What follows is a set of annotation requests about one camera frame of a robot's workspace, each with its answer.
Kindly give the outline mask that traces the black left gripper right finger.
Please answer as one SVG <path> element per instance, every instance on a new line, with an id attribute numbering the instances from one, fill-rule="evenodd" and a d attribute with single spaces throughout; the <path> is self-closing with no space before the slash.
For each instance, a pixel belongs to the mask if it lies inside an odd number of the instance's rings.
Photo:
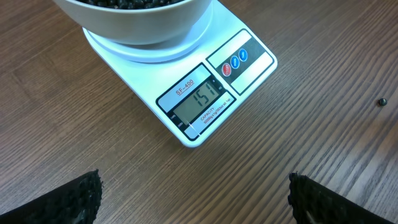
<path id="1" fill-rule="evenodd" d="M 287 197 L 297 224 L 392 224 L 306 175 L 289 174 Z"/>

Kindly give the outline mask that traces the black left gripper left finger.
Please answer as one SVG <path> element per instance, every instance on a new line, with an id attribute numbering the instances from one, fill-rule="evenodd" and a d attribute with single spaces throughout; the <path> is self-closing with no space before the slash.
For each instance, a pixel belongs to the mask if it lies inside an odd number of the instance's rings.
<path id="1" fill-rule="evenodd" d="M 1 215 L 1 223 L 93 224 L 101 205 L 99 170 L 78 178 Z"/>

